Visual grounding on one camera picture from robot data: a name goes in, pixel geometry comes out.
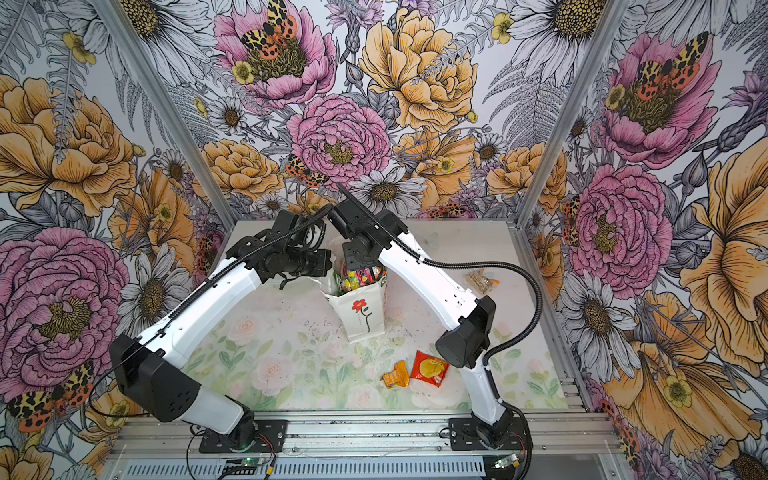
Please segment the Fox's red fruit candy bag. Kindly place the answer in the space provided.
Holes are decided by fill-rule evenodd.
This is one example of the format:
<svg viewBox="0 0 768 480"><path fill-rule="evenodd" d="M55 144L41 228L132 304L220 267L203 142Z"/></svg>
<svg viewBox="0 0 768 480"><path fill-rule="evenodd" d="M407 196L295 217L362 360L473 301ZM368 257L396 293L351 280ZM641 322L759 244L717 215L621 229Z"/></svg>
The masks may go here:
<svg viewBox="0 0 768 480"><path fill-rule="evenodd" d="M349 270L344 266L340 273L341 293L346 294L378 283L386 276L386 269L379 266Z"/></svg>

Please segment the white paper bag red flower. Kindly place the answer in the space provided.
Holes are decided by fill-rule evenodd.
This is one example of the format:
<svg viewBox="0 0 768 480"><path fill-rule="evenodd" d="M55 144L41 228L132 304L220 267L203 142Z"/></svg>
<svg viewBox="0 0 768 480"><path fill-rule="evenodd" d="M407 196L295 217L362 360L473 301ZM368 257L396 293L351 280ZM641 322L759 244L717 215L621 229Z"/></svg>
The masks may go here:
<svg viewBox="0 0 768 480"><path fill-rule="evenodd" d="M341 320L350 343L381 336L386 332L384 305L387 271L378 283L342 294L340 273L346 266L342 243L341 237L323 241L322 247L331 251L333 266L325 277L314 279L314 282Z"/></svg>

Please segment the small clear nut packet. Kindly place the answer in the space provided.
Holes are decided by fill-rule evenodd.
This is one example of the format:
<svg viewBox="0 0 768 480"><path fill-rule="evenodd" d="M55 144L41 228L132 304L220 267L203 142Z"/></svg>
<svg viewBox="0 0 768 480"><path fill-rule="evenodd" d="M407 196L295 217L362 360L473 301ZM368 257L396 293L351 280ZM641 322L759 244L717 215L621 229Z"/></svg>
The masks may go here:
<svg viewBox="0 0 768 480"><path fill-rule="evenodd" d="M478 296L488 295L500 285L500 281L488 277L483 268L469 271L464 275L464 278Z"/></svg>

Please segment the small orange snack packet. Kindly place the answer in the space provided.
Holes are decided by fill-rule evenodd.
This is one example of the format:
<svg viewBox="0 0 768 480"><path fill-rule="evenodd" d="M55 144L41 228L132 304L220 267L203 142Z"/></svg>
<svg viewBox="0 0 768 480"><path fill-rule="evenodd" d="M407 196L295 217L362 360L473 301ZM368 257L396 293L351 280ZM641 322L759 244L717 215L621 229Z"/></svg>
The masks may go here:
<svg viewBox="0 0 768 480"><path fill-rule="evenodd" d="M406 363L404 361L397 362L392 371L385 373L381 377L381 381L388 389L395 387L407 388L410 383L410 374Z"/></svg>

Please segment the red yellow snack packet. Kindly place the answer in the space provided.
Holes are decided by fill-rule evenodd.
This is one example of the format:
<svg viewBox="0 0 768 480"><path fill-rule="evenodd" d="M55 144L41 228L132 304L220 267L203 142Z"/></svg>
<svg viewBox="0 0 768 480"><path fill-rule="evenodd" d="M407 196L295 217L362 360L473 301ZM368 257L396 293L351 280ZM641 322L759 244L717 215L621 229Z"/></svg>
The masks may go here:
<svg viewBox="0 0 768 480"><path fill-rule="evenodd" d="M422 351L417 351L410 371L410 378L440 387L449 368L450 364L445 360Z"/></svg>

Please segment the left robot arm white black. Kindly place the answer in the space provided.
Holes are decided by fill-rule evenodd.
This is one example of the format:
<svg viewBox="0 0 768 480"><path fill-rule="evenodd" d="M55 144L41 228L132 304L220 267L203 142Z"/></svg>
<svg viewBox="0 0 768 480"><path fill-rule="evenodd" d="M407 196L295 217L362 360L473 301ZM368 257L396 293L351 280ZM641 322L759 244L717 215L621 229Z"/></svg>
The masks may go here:
<svg viewBox="0 0 768 480"><path fill-rule="evenodd" d="M120 392L160 422L199 425L244 448L259 433L253 412L202 386L184 367L229 311L266 281L321 278L332 266L331 251L320 244L298 238L273 243L267 230L241 238L168 315L135 337L115 339L109 354Z"/></svg>

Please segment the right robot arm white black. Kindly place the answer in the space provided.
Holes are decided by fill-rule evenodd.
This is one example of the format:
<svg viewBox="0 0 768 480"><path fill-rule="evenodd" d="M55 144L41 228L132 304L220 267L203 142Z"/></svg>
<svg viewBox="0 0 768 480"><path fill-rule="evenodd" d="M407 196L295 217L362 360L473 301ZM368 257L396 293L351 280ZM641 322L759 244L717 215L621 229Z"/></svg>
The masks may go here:
<svg viewBox="0 0 768 480"><path fill-rule="evenodd" d="M355 206L334 208L329 220L346 239L345 259L355 266L380 264L399 276L437 315L444 333L435 341L440 357L457 369L469 393L474 437L495 449L512 424L514 414L492 385L490 369L483 364L489 349L489 332L496 304L490 297L477 297L445 271L428 264L430 257L391 213L377 219Z"/></svg>

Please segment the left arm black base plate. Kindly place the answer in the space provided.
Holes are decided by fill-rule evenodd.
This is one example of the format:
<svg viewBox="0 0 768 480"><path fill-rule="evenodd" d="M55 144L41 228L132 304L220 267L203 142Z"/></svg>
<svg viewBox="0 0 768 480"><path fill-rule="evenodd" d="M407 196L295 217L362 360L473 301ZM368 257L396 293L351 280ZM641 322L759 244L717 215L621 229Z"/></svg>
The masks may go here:
<svg viewBox="0 0 768 480"><path fill-rule="evenodd" d="M198 451L202 454L281 453L286 440L286 420L246 420L230 434L206 429Z"/></svg>

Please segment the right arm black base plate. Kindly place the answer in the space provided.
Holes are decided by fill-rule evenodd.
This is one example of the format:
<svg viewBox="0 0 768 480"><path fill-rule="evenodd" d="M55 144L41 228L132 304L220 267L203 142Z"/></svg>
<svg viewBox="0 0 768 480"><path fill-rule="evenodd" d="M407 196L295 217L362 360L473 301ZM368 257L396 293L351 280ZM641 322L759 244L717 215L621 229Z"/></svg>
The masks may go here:
<svg viewBox="0 0 768 480"><path fill-rule="evenodd" d="M529 451L533 442L527 423L519 416L503 416L493 425L474 416L448 420L448 440L453 451Z"/></svg>

